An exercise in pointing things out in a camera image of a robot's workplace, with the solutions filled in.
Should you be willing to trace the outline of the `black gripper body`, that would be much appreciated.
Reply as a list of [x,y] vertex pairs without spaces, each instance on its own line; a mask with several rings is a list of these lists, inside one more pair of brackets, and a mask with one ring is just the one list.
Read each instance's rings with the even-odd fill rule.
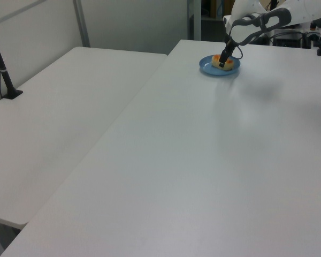
[[225,38],[226,46],[224,50],[222,51],[221,55],[224,57],[230,57],[234,51],[234,49],[237,47],[237,43],[235,43],[231,38],[226,37]]

